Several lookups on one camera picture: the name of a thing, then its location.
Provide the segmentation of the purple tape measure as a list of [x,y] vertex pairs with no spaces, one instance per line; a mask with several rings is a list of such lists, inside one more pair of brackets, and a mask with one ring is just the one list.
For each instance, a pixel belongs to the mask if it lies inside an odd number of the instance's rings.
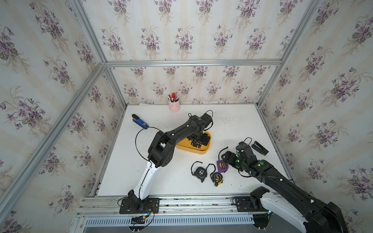
[[225,173],[228,170],[228,165],[221,159],[220,155],[221,153],[228,149],[228,147],[223,148],[219,154],[218,154],[218,160],[217,160],[217,168],[219,173]]

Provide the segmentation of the black grey tape measure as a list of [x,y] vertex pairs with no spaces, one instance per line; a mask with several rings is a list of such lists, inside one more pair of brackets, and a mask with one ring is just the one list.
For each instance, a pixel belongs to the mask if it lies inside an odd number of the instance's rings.
[[195,170],[193,170],[193,167],[196,164],[202,164],[202,162],[196,161],[192,164],[191,174],[192,174],[193,177],[196,177],[197,179],[199,179],[201,181],[201,183],[203,183],[205,181],[206,177],[207,177],[207,170],[203,167],[198,167]]

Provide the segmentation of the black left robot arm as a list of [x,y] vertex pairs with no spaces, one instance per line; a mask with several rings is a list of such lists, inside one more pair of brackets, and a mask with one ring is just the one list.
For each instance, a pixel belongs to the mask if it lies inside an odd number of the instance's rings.
[[159,130],[153,138],[146,158],[147,166],[137,186],[128,192],[133,207],[139,209],[150,194],[154,178],[162,167],[170,163],[176,145],[187,139],[193,148],[207,146],[211,136],[206,131],[213,126],[213,115],[205,112],[202,116],[189,114],[189,119],[181,126],[163,132]]

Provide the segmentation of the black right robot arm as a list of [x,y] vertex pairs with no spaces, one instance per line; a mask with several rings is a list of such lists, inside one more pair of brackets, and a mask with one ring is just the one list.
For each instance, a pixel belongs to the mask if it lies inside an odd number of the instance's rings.
[[272,213],[280,216],[302,233],[348,232],[341,209],[333,202],[325,203],[283,176],[266,160],[257,160],[252,147],[245,142],[236,146],[236,152],[227,151],[222,160],[247,178],[263,183],[248,197],[235,197],[239,212],[260,212],[254,215],[254,226],[264,229]]

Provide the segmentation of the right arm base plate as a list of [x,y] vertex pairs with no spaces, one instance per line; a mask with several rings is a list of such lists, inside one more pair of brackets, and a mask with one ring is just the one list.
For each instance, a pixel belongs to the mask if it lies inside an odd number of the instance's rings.
[[261,198],[262,196],[234,197],[232,204],[237,208],[238,212],[271,213],[270,210],[263,206]]

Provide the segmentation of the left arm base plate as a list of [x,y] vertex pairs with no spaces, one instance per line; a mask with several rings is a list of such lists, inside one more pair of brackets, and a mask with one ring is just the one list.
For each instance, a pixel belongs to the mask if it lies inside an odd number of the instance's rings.
[[133,201],[130,198],[123,198],[119,201],[120,214],[148,214],[159,212],[159,198],[146,198],[142,201]]

